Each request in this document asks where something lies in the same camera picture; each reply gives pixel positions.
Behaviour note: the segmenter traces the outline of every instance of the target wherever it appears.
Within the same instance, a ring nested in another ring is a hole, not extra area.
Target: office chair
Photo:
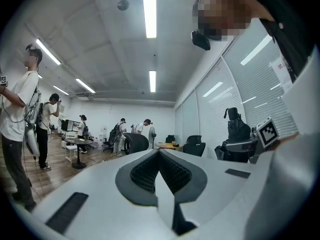
[[[105,147],[104,147],[103,151],[114,149],[115,138],[116,138],[116,136],[113,134],[112,131],[110,131],[109,141],[107,141],[107,138],[104,138],[105,141],[103,142],[103,144],[105,145]]]
[[[206,143],[201,142],[201,137],[201,135],[189,136],[186,139],[186,144],[183,145],[182,152],[201,157],[206,148]]]
[[[125,137],[124,152],[126,155],[145,151],[149,148],[148,139],[141,134],[124,132]]]
[[[165,138],[165,143],[172,143],[176,140],[174,135],[168,135],[168,137]]]

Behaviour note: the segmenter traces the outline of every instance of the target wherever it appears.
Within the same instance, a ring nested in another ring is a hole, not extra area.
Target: white ceiling
[[[22,61],[25,47],[40,38],[62,62],[44,55],[41,81],[71,95],[87,92],[80,78],[97,99],[174,102],[181,79],[205,52],[191,41],[194,0],[157,0],[155,39],[146,38],[143,0],[128,0],[126,11],[117,8],[120,0],[29,1],[11,41],[13,56]],[[150,93],[149,70],[157,71],[156,93]]]

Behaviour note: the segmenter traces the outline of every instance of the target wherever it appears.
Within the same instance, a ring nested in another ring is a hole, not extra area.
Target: wall
[[[125,103],[108,103],[103,101],[81,101],[72,99],[67,118],[79,122],[79,115],[87,117],[89,132],[94,137],[102,135],[102,127],[107,128],[107,137],[110,131],[120,121],[126,120],[126,129],[130,133],[131,125],[137,125],[145,119],[150,119],[153,125],[143,127],[142,134],[148,138],[149,129],[154,127],[155,143],[165,142],[168,135],[175,134],[175,111],[172,107],[151,105],[131,105]]]
[[[1,68],[2,76],[7,76],[8,81],[8,89],[11,90],[17,81],[27,72],[27,69],[23,66],[23,64],[17,59],[12,60],[5,68]],[[62,99],[62,105],[64,105],[64,112],[60,113],[61,115],[66,115],[68,113],[68,109],[70,107],[70,98],[63,93],[59,92],[52,86],[45,83],[43,79],[39,78],[39,90],[41,92],[41,102],[47,102],[50,96],[54,93],[58,93],[60,99]],[[51,116],[51,123],[58,127],[58,118],[55,116]]]
[[[191,76],[189,76],[188,79],[181,81],[181,85],[178,87],[178,95],[174,109],[177,109],[177,107],[180,106],[197,84],[205,77],[217,58],[228,47],[232,40],[233,37],[229,36],[227,41],[210,41],[211,49],[205,52]]]

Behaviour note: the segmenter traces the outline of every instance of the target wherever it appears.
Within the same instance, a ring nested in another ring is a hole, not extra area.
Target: desk
[[[169,150],[176,150],[176,149],[181,149],[183,145],[181,146],[174,146],[172,143],[158,143],[155,144],[156,147],[159,149],[169,149]]]
[[[85,140],[85,141],[81,141],[79,138],[65,138],[64,139],[65,142],[67,143],[70,143],[70,144],[75,144],[76,147],[77,147],[77,160],[76,162],[73,162],[72,163],[72,168],[75,168],[75,169],[83,169],[83,168],[86,168],[87,165],[84,163],[84,162],[81,162],[80,161],[80,157],[79,157],[79,145],[90,145],[93,143],[92,140]]]

